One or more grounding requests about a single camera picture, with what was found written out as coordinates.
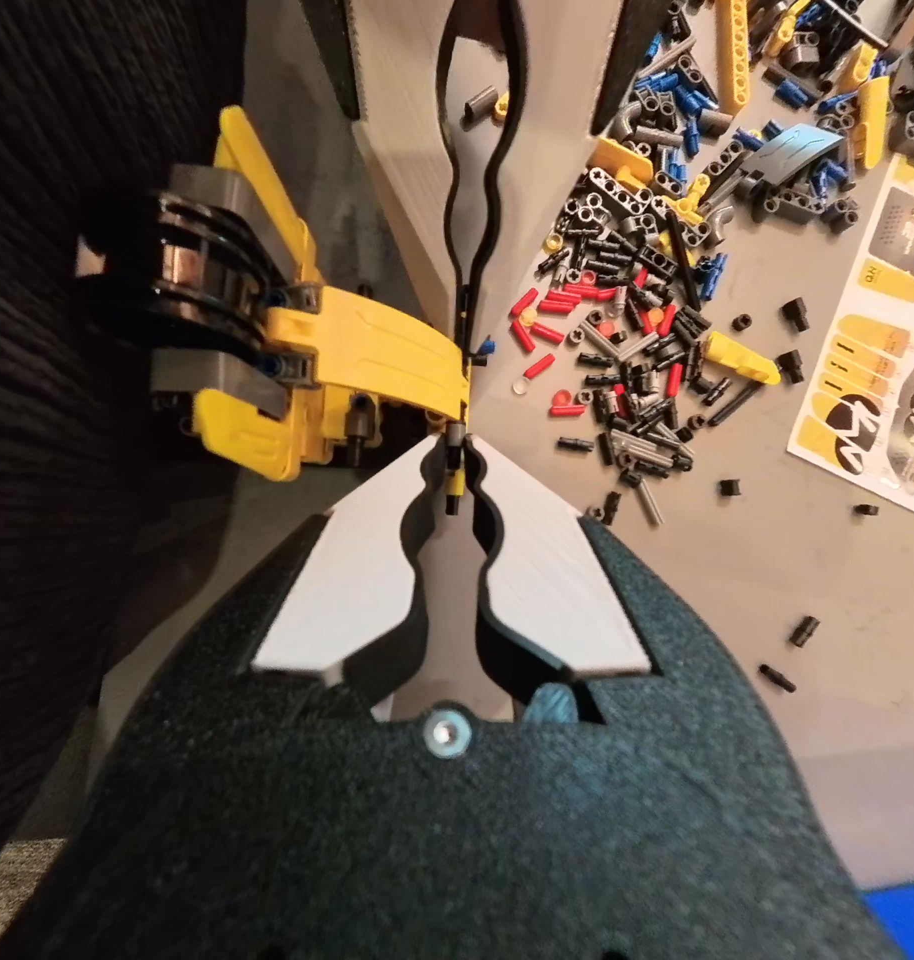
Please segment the grey curved brick panel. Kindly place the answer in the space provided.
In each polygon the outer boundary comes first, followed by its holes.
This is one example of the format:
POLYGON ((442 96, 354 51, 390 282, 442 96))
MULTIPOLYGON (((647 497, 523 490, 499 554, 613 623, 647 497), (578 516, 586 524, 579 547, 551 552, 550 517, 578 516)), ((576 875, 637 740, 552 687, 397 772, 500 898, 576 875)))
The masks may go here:
POLYGON ((817 126, 797 124, 752 151, 741 168, 768 186, 782 186, 812 162, 835 151, 843 136, 817 126))

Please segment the yellow wedge brick piece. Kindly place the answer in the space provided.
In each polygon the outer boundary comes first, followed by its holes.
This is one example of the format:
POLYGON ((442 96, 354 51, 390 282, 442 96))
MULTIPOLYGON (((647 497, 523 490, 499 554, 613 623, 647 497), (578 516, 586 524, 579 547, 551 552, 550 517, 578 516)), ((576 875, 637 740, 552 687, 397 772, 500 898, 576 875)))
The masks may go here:
POLYGON ((735 372, 741 378, 767 386, 776 385, 782 380, 782 372, 775 361, 720 332, 711 332, 705 338, 703 358, 735 372))

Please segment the person's black knit sweater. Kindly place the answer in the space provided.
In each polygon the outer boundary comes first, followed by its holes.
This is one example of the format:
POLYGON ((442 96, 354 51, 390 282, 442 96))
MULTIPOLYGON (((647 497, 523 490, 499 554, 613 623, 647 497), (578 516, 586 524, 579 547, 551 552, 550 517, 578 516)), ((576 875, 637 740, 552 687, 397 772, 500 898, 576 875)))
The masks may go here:
POLYGON ((0 849, 111 659, 146 374, 74 302, 84 203, 210 163, 246 2, 0 2, 0 849))

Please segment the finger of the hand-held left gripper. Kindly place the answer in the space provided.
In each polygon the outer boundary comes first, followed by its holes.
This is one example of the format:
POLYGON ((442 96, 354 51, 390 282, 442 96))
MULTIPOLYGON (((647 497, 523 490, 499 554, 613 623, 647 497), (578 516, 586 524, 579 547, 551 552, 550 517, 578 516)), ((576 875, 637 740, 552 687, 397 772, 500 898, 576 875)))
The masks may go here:
POLYGON ((345 3, 359 110, 354 137, 422 318, 451 339, 461 283, 451 238, 459 174, 445 108, 453 7, 345 3))
POLYGON ((510 306, 595 149, 593 126, 623 2, 500 2, 509 108, 483 174, 486 220, 471 262, 474 352, 510 306))

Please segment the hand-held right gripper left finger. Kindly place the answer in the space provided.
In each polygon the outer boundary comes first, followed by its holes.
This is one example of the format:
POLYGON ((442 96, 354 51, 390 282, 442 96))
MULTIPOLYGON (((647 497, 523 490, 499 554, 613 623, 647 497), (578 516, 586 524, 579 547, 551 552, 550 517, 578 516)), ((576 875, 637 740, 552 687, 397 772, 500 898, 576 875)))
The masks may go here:
POLYGON ((428 614, 419 555, 435 529, 438 438, 427 437, 326 515, 250 662, 344 686, 368 706, 421 667, 428 614))

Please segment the blue plastic bin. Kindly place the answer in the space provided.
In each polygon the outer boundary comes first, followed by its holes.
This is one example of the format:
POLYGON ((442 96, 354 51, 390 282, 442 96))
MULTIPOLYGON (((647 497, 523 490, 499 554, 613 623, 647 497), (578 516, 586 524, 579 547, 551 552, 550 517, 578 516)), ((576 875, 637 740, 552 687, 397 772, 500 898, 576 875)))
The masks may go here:
POLYGON ((902 954, 914 959, 914 882, 865 892, 864 900, 902 954))

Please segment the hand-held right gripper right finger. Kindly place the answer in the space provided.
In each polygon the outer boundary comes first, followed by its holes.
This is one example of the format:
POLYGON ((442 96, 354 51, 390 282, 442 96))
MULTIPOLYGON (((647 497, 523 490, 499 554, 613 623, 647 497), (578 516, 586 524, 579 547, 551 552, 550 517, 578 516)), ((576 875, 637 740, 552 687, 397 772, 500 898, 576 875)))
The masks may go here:
POLYGON ((616 575, 586 531, 607 533, 486 440, 464 445, 478 575, 475 646, 487 677, 528 704, 547 684, 645 676, 652 661, 616 575))

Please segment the yellow brick vehicle model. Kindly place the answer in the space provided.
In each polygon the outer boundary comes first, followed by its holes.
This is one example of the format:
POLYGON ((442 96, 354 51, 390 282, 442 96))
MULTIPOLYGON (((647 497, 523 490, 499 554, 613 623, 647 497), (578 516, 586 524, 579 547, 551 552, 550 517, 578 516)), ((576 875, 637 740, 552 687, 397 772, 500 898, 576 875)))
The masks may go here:
POLYGON ((206 450, 276 482, 331 462, 348 392, 313 386, 309 357, 266 335, 291 287, 331 285, 241 106, 222 110, 210 165, 91 198, 80 246, 98 263, 76 278, 86 318, 150 354, 151 394, 206 450))

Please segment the pile of mixed brick beams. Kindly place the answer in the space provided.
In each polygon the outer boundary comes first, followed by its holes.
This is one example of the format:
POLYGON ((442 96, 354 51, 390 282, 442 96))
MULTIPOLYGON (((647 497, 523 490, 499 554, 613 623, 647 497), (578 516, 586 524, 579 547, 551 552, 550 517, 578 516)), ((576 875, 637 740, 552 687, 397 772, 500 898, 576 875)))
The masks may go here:
POLYGON ((888 24, 863 2, 671 2, 631 91, 581 179, 579 216, 628 239, 692 249, 723 242, 735 205, 753 219, 859 222, 859 174, 887 150, 914 156, 914 2, 888 24), (836 150, 781 186, 741 168, 797 124, 835 131, 836 150))

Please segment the yellow black sticker sheet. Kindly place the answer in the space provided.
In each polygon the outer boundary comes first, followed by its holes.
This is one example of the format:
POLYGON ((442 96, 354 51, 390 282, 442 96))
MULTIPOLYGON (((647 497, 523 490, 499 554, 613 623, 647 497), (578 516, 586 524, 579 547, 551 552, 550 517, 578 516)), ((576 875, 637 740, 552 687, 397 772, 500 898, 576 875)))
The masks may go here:
POLYGON ((786 450, 914 513, 914 160, 887 168, 786 450))

